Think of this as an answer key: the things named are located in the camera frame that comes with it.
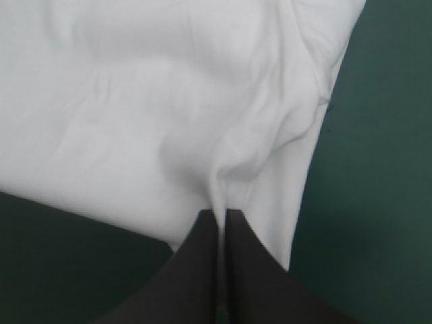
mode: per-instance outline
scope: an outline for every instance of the white fabric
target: white fabric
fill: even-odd
[[[364,0],[0,0],[0,190],[167,241],[246,212],[288,267]]]

